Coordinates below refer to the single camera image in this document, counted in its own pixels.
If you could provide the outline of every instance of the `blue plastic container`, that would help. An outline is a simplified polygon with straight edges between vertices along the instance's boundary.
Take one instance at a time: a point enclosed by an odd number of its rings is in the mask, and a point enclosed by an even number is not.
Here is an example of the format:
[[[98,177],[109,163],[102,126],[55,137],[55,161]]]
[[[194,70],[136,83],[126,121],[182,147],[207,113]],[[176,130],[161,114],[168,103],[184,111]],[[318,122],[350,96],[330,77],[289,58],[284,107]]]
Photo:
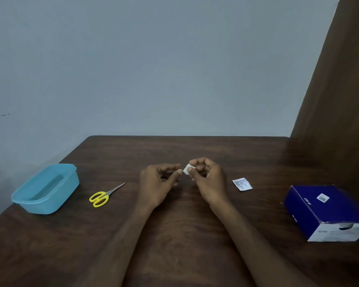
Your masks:
[[[27,212],[50,214],[57,211],[79,185],[76,166],[52,164],[12,194],[12,201]]]

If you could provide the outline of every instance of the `person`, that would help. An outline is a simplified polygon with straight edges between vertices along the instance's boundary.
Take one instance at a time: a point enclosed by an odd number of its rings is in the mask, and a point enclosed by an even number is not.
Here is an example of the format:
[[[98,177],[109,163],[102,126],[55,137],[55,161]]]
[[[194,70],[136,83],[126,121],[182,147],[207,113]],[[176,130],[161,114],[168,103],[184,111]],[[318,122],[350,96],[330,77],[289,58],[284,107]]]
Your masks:
[[[226,175],[219,164],[208,158],[189,163],[195,167],[188,169],[191,178],[230,234],[258,287],[317,286],[235,209],[226,195]],[[160,164],[141,171],[140,190],[131,215],[75,286],[121,286],[141,231],[153,209],[177,184],[183,173],[180,168],[180,164]]]

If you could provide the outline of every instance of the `gray wall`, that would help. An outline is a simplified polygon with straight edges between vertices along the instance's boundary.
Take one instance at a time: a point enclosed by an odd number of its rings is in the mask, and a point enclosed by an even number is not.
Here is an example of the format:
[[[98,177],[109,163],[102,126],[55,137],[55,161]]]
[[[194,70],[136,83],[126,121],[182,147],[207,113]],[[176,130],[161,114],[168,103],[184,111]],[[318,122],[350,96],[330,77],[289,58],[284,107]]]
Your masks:
[[[0,0],[0,212],[89,135],[289,136],[337,1]]]

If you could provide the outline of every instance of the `scissors handle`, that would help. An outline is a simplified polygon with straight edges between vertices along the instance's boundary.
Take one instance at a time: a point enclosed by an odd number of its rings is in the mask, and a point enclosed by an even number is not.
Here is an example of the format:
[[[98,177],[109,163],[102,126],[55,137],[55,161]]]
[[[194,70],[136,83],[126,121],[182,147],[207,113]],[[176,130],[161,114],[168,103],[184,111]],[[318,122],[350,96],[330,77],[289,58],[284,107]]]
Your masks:
[[[109,200],[109,195],[106,194],[104,191],[99,191],[98,193],[93,194],[89,201],[93,203],[93,207],[100,207],[107,203]]]

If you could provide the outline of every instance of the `yellow scissors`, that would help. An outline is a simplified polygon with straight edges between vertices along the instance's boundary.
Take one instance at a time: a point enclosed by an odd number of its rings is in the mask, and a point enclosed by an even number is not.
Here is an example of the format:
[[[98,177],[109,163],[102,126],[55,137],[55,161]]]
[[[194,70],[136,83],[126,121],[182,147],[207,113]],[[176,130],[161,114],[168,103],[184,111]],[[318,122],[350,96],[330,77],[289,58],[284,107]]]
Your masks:
[[[112,190],[108,191],[107,193],[105,191],[99,191],[98,193],[93,194],[90,198],[89,201],[93,203],[94,207],[100,207],[102,205],[104,205],[105,203],[108,202],[109,200],[109,196],[112,194],[113,191],[119,189],[121,186],[123,186],[125,183],[117,186],[116,188],[113,188]]]

